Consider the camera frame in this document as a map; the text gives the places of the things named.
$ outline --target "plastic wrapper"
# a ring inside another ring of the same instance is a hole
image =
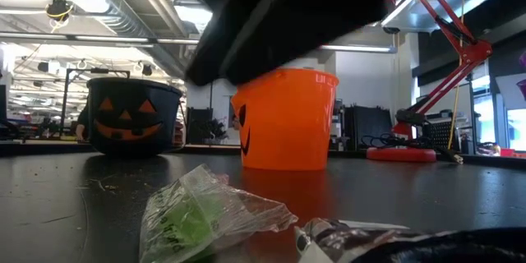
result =
[[[526,262],[526,228],[424,233],[314,219],[295,230],[300,263]]]
[[[297,220],[284,204],[230,187],[228,178],[201,165],[148,200],[140,262],[196,260]]]

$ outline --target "orange pumpkin bucket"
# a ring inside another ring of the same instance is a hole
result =
[[[279,69],[239,86],[232,105],[243,166],[324,169],[338,82],[325,72]]]

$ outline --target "ceiling duct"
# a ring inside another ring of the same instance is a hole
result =
[[[115,15],[111,17],[100,17],[102,23],[104,23],[109,29],[113,30],[118,35],[122,36],[134,36],[134,37],[155,37],[155,34],[145,25],[140,17],[133,11],[133,9],[124,0],[96,0],[95,2],[106,3],[108,10],[106,13]],[[177,60],[166,48],[162,45],[154,45],[152,48],[142,48],[142,51],[149,54],[155,59],[159,66],[170,76],[182,77],[184,74],[185,67],[181,61]]]

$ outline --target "ceiling light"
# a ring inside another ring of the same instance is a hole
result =
[[[22,101],[19,101],[19,100],[16,100],[16,99],[14,99],[12,102],[17,104],[17,105],[20,105],[20,106],[24,106],[26,104],[26,102],[22,102]]]
[[[60,90],[9,90],[13,94],[64,95]],[[88,95],[87,91],[68,91],[68,95]]]
[[[321,45],[321,49],[363,53],[396,53],[393,47],[361,46],[361,45]]]
[[[212,19],[212,12],[202,8],[176,6],[175,10],[178,12],[178,15],[182,21],[191,21],[197,24],[208,24],[210,19]]]
[[[80,75],[79,75],[79,78],[84,79],[84,80],[86,80],[86,81],[88,81],[89,79],[91,79],[91,77],[88,77],[88,76],[86,76],[86,75],[84,75],[84,74],[80,74]]]
[[[153,44],[124,44],[124,43],[116,43],[115,46],[117,47],[123,47],[123,48],[153,48]]]
[[[12,14],[12,15],[34,15],[44,14],[46,11],[40,9],[21,9],[21,8],[0,8],[0,14]]]
[[[2,38],[25,38],[25,39],[55,39],[55,40],[66,40],[65,35],[55,34],[31,34],[31,33],[16,33],[16,32],[0,32]]]
[[[392,21],[403,9],[407,7],[413,0],[402,0],[399,5],[381,22],[382,26],[385,26],[387,23]]]
[[[113,36],[77,36],[77,40],[84,41],[108,41],[108,42],[148,42],[147,38],[136,37],[113,37]]]
[[[161,44],[188,44],[196,45],[199,43],[198,39],[157,39]]]

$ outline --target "desk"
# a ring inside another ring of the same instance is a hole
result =
[[[0,159],[2,261],[138,262],[148,196],[200,164],[286,203],[299,225],[326,217],[433,231],[526,226],[526,172],[509,168],[332,158],[326,171],[294,173],[242,169],[236,155],[19,156]],[[296,259],[290,228],[258,233],[205,261]]]

